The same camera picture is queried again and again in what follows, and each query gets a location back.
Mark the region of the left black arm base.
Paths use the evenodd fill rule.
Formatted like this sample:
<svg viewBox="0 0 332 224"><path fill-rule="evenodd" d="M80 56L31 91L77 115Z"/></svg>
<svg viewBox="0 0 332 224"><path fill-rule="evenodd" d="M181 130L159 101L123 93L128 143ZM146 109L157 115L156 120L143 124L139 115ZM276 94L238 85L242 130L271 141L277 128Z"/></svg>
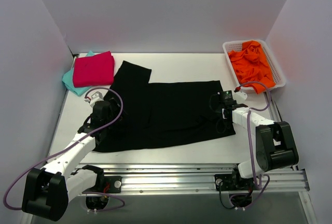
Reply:
<svg viewBox="0 0 332 224"><path fill-rule="evenodd" d="M88 189L88 192L98 192L96 197L86 197L85 204L88 209L104 210L110 197L104 194L121 193L122 177L106 176L99 186Z"/></svg>

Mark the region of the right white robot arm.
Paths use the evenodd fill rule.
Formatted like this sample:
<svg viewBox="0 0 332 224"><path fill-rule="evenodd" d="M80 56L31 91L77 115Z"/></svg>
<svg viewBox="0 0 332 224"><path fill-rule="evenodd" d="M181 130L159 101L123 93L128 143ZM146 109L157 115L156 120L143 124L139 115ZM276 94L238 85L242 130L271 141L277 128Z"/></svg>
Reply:
<svg viewBox="0 0 332 224"><path fill-rule="evenodd" d="M250 159L238 164L238 171L230 176L230 182L236 189L244 188L249 178L299 162L288 122L270 120L259 115L258 110L237 103L231 90L213 94L209 107L219 116L216 124L218 132L224 133L238 125L248 134Z"/></svg>

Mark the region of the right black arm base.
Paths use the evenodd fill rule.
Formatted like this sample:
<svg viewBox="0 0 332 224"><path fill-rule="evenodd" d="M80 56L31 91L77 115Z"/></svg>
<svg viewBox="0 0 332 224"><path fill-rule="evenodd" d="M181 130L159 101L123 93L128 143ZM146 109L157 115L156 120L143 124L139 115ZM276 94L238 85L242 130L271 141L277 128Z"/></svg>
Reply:
<svg viewBox="0 0 332 224"><path fill-rule="evenodd" d="M214 175L219 201L227 210L244 209L253 202L255 184L251 178L242 178L236 172Z"/></svg>

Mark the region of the black t-shirt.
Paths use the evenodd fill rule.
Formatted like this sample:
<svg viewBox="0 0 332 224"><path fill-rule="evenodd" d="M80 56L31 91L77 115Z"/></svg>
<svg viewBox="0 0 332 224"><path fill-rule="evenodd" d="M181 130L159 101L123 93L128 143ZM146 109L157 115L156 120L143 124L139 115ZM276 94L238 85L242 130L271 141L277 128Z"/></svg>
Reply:
<svg viewBox="0 0 332 224"><path fill-rule="evenodd" d="M96 152L166 148L235 135L210 107L219 81L151 83L152 70L124 61L111 89L123 100L121 119Z"/></svg>

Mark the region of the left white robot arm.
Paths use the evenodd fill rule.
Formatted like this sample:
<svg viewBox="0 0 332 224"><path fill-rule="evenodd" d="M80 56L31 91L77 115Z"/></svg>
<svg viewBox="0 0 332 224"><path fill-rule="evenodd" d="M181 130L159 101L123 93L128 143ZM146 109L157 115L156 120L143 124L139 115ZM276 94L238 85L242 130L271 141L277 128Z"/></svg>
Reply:
<svg viewBox="0 0 332 224"><path fill-rule="evenodd" d="M121 116L123 104L98 101L91 115L78 129L73 140L56 159L41 169L31 169L27 176L22 211L52 221L58 221L71 200L86 190L103 191L106 183L102 168L85 165L77 172L76 166L97 145L107 139L110 126Z"/></svg>

